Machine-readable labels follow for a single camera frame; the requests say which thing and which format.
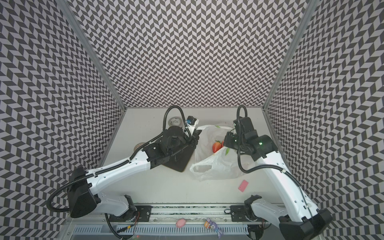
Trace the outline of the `fake red strawberry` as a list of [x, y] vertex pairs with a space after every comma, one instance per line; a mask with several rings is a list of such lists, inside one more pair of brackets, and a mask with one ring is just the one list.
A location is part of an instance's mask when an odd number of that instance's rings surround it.
[[215, 141], [212, 146], [213, 153], [218, 152], [224, 146], [224, 141]]

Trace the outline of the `white plastic bag lemon print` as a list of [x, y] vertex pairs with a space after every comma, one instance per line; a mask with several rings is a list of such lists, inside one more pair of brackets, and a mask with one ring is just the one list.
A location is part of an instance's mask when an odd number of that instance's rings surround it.
[[225, 155], [226, 148], [213, 153], [215, 141], [223, 141], [227, 132], [233, 131], [233, 126], [204, 125], [197, 128], [202, 130], [200, 139], [194, 151], [195, 161], [190, 166], [190, 172], [198, 181], [229, 180], [244, 175], [238, 166], [237, 151], [230, 149]]

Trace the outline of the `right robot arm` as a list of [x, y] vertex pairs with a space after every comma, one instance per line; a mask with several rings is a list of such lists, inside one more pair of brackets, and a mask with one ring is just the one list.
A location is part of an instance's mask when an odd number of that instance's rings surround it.
[[234, 127], [226, 134], [224, 146], [235, 150], [239, 169], [244, 174], [264, 171], [284, 203], [280, 208], [252, 195], [244, 201], [245, 217], [250, 221], [264, 219], [277, 227], [286, 240], [313, 240], [322, 235], [333, 220], [332, 214], [305, 194], [274, 141], [258, 135], [244, 105], [237, 108]]

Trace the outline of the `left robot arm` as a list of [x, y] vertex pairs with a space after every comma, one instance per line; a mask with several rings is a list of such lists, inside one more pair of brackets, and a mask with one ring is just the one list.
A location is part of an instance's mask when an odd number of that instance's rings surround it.
[[159, 135], [114, 164], [91, 170], [75, 169], [69, 182], [49, 196], [47, 208], [56, 213], [68, 212], [73, 219], [90, 213], [131, 218], [137, 209], [130, 196], [106, 195], [103, 191], [127, 177], [158, 166], [182, 173], [198, 145], [201, 133], [197, 130], [198, 123], [197, 118], [186, 117], [181, 107], [169, 107]]

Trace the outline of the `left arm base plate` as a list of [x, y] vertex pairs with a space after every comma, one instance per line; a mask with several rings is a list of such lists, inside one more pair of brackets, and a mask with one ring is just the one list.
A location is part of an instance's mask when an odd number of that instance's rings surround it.
[[126, 213], [124, 213], [122, 216], [117, 217], [114, 215], [109, 216], [109, 221], [114, 222], [149, 222], [151, 213], [152, 213], [152, 206], [144, 205], [144, 206], [136, 206], [136, 210], [128, 210]]

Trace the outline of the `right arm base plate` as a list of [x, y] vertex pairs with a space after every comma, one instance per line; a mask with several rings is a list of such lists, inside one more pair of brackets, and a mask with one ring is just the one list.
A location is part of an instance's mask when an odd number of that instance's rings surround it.
[[251, 209], [247, 209], [244, 205], [231, 205], [230, 216], [231, 216], [232, 222], [236, 222], [236, 223], [266, 222], [269, 224], [268, 221], [257, 217]]

